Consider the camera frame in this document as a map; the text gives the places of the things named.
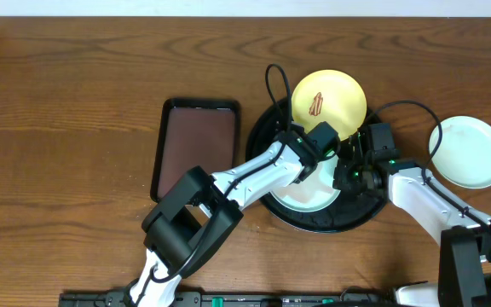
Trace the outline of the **yellow plate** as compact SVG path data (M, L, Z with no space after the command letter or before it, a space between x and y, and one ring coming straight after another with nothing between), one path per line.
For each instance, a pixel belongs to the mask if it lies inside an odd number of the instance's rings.
M327 122L341 141L355 134L367 113L367 99L350 75L320 70L303 78L292 93L292 117L306 132Z

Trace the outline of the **light green plate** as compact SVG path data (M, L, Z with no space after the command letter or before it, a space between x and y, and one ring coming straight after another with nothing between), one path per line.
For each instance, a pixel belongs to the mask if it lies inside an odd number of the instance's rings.
M491 186L491 126L480 119L455 116L431 132L428 150L437 171L463 188Z
M313 212L329 206L340 194L333 185L333 176L338 156L322 161L304 181L277 188L270 194L284 207L299 211Z

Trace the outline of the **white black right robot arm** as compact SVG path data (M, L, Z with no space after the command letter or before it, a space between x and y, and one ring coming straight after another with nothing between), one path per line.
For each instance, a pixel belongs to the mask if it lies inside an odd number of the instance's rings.
M401 159L388 124L366 125L344 142L333 186L390 201L440 247L438 281L397 288L398 305L491 306L491 217Z

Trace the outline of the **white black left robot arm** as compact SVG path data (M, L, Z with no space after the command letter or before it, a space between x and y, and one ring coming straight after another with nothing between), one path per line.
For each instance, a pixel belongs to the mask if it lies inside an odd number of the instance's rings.
M127 306L168 306L179 282L201 268L265 194L304 181L334 156L338 133L326 122L310 132L290 124L256 158L227 171L187 171L142 221L147 260L124 295Z

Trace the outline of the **black round tray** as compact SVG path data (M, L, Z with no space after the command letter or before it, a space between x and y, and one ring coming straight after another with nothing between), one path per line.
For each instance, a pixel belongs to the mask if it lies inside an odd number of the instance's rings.
M256 158L264 152L277 135L280 115L274 106L260 116L248 136L245 159ZM344 194L337 196L319 211L299 212L285 207L271 194L259 200L280 220L301 230L316 233L340 233L355 229L373 219L385 206L385 197L369 194Z

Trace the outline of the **black rectangular water tray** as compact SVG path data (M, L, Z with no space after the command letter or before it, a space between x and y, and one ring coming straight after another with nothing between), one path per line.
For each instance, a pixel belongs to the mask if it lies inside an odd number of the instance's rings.
M174 97L162 107L150 197L160 201L189 169L211 174L237 159L240 104L236 100Z

